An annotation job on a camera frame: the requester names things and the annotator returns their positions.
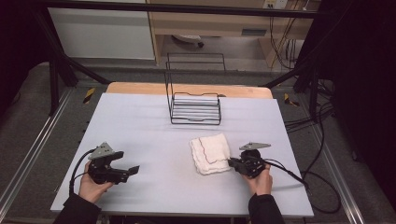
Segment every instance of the table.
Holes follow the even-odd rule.
[[[110,215],[247,216],[250,195],[238,173],[234,170],[213,175],[196,172],[189,141],[200,136],[224,133],[232,157],[239,157],[238,148],[249,141],[270,143],[271,147],[260,149],[262,156],[282,162],[299,175],[277,102],[271,99],[268,89],[175,84],[174,88],[176,91],[212,89],[228,96],[220,98],[221,124],[171,124],[163,84],[110,84],[96,107],[51,210],[62,210],[68,197],[68,181],[81,155],[105,141],[115,151],[124,151],[122,159],[111,163],[113,168],[140,165],[137,175],[110,189],[98,202],[102,211]],[[235,90],[242,90],[239,97]],[[247,92],[253,92],[256,98],[247,98]],[[257,98],[259,92],[263,98]],[[280,170],[272,169],[272,175],[273,195],[282,215],[312,217],[304,186]]]

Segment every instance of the person's right hand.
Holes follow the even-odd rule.
[[[88,175],[88,168],[90,166],[90,161],[85,164],[84,175],[81,178],[81,183],[79,185],[79,197],[87,200],[90,203],[96,203],[102,194],[104,194],[109,188],[111,188],[114,183],[107,182],[105,184],[96,184],[90,175]]]
[[[255,178],[250,178],[246,175],[242,175],[242,177],[247,181],[251,194],[271,194],[273,178],[270,175],[270,168],[271,165],[266,164],[265,169],[262,170],[262,172]]]

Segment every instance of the sleeve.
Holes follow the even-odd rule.
[[[248,202],[248,211],[252,224],[285,223],[274,197],[270,194],[254,194]]]
[[[77,194],[73,193],[64,203],[64,209],[53,224],[89,224],[96,223],[101,209]]]

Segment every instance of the white towel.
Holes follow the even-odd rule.
[[[192,139],[190,147],[198,173],[208,175],[230,170],[227,162],[230,149],[223,133]]]

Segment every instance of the white cabinet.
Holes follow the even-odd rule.
[[[49,8],[49,13],[70,57],[154,60],[147,12]]]

